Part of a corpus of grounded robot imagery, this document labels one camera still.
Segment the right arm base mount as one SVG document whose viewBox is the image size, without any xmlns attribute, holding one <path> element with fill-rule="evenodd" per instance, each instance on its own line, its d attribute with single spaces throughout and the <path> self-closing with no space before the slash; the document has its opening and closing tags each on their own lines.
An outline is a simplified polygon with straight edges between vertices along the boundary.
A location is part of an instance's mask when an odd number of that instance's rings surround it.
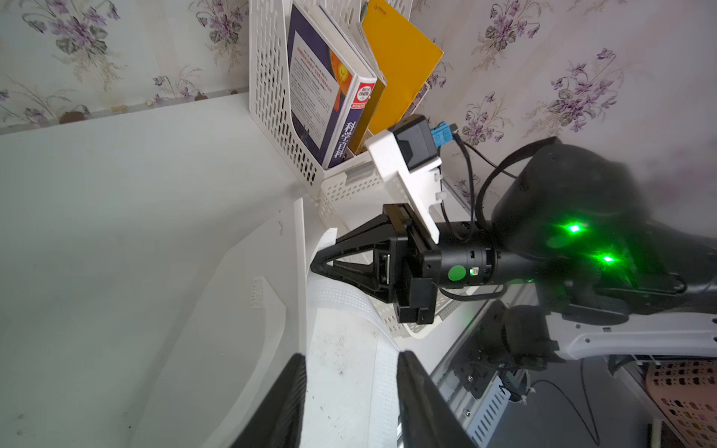
<svg viewBox="0 0 717 448">
<path fill-rule="evenodd" d="M 528 386 L 519 386 L 511 374 L 521 370 L 544 371 L 550 363 L 562 363 L 558 343 L 549 336 L 546 313 L 539 306 L 506 307 L 493 302 L 478 327 L 469 334 L 449 364 L 461 386 L 478 398 L 494 374 L 508 392 L 509 400 L 520 402 Z"/>
</svg>

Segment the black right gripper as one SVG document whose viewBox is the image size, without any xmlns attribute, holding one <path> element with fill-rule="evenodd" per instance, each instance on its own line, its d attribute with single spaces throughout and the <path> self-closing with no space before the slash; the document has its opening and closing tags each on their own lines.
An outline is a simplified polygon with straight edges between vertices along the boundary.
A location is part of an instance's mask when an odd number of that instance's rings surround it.
<svg viewBox="0 0 717 448">
<path fill-rule="evenodd" d="M 492 283 L 499 260 L 495 240 L 472 222 L 437 227 L 434 242 L 410 205 L 384 205 L 381 215 L 319 250 L 310 270 L 392 305 L 401 323 L 433 323 L 439 294 L 458 302 L 498 298 L 496 289 L 455 293 Z"/>
</svg>

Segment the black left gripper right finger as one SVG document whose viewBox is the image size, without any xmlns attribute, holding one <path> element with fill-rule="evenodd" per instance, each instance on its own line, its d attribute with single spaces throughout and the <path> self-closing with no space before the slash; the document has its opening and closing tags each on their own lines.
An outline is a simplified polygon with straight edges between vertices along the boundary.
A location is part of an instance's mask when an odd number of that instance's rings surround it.
<svg viewBox="0 0 717 448">
<path fill-rule="evenodd" d="M 404 447 L 474 447 L 416 355 L 398 356 L 397 388 Z"/>
</svg>

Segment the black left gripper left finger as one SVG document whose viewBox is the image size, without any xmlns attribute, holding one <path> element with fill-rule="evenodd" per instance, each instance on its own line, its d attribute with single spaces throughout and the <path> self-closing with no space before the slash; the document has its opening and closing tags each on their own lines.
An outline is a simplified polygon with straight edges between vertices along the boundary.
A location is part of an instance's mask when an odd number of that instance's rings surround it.
<svg viewBox="0 0 717 448">
<path fill-rule="evenodd" d="M 231 448 L 299 447 L 306 387 L 305 356 L 294 354 Z"/>
</svg>

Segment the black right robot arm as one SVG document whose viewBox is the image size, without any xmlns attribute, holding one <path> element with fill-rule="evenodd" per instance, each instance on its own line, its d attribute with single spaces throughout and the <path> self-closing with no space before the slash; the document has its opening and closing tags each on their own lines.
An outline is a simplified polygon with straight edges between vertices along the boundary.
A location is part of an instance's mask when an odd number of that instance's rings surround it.
<svg viewBox="0 0 717 448">
<path fill-rule="evenodd" d="M 436 301 L 500 298 L 534 285 L 480 330 L 485 358 L 541 370 L 597 356 L 714 358 L 716 242 L 655 222 L 627 166 L 546 138 L 512 153 L 523 164 L 490 217 L 483 194 L 463 222 L 429 223 L 407 203 L 315 255 L 315 274 L 427 325 Z"/>
</svg>

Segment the white insulated delivery bag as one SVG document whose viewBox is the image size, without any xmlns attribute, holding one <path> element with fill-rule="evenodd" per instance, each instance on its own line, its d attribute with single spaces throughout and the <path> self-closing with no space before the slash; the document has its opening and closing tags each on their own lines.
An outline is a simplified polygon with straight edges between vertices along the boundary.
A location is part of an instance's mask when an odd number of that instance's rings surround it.
<svg viewBox="0 0 717 448">
<path fill-rule="evenodd" d="M 187 317 L 132 447 L 228 447 L 294 355 L 304 447 L 394 447 L 399 347 L 373 301 L 309 270 L 334 241 L 312 205 L 276 211 L 224 256 Z"/>
</svg>

